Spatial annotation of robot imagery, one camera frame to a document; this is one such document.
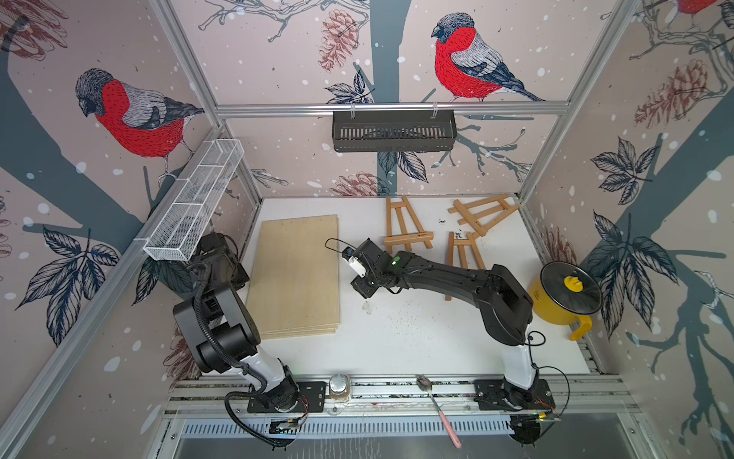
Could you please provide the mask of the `wooden easel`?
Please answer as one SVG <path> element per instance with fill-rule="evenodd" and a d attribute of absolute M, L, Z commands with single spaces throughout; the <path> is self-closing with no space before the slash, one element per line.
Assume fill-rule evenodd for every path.
<path fill-rule="evenodd" d="M 464 203 L 457 199 L 448 209 L 450 214 L 459 217 L 458 224 L 466 225 L 479 237 L 484 237 L 487 233 L 510 217 L 516 210 L 519 210 L 519 204 L 508 202 L 510 195 L 502 194 L 499 196 L 484 198 L 469 203 Z"/>
<path fill-rule="evenodd" d="M 448 234 L 447 265 L 468 269 L 468 254 L 471 254 L 476 269 L 487 269 L 477 245 L 478 238 L 479 235 L 477 233 L 455 233 L 451 231 Z"/>
<path fill-rule="evenodd" d="M 403 247 L 412 251 L 414 245 L 434 248 L 434 233 L 426 231 L 409 199 L 405 196 L 386 198 L 386 236 L 382 239 L 385 250 L 392 254 Z"/>

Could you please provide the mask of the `plywood board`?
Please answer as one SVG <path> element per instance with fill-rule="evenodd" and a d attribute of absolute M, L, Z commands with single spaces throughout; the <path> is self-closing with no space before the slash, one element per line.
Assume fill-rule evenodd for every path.
<path fill-rule="evenodd" d="M 338 254 L 325 243 L 337 236 L 335 215 L 262 224 L 246 302 L 262 340 L 336 332 Z"/>

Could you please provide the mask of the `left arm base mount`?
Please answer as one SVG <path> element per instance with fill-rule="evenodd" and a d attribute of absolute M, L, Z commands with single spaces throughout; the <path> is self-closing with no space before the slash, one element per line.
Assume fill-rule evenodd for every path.
<path fill-rule="evenodd" d="M 248 402 L 247 413 L 288 414 L 321 413 L 327 398 L 326 382 L 292 382 L 284 380 L 268 392 Z"/>

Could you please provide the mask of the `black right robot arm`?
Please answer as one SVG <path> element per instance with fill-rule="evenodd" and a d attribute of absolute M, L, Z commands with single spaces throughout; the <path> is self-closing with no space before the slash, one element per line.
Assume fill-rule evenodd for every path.
<path fill-rule="evenodd" d="M 555 409 L 549 385 L 539 377 L 531 355 L 528 327 L 533 300 L 508 268 L 497 264 L 489 270 L 457 268 L 405 251 L 392 256 L 371 239 L 358 247 L 347 246 L 340 255 L 357 273 L 351 285 L 365 299 L 380 288 L 393 295 L 426 290 L 479 310 L 485 331 L 503 346 L 504 362 L 503 378 L 482 382 L 476 390 L 480 409 Z"/>

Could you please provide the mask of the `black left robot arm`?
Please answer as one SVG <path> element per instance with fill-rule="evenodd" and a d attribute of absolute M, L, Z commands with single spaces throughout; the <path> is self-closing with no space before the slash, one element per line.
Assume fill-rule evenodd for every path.
<path fill-rule="evenodd" d="M 229 242 L 223 233 L 201 239 L 187 266 L 196 277 L 193 296 L 174 307 L 174 319 L 202 372 L 235 370 L 252 385 L 262 407 L 290 411 L 300 390 L 287 365 L 261 347 L 258 328 L 238 294 L 250 278 Z"/>

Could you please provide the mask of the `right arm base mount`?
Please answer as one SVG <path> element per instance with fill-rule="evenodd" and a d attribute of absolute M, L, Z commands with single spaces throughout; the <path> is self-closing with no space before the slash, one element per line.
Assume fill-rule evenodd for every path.
<path fill-rule="evenodd" d="M 476 380 L 474 401 L 481 410 L 552 411 L 554 397 L 546 380 L 537 379 L 531 388 L 523 389 L 506 380 Z"/>

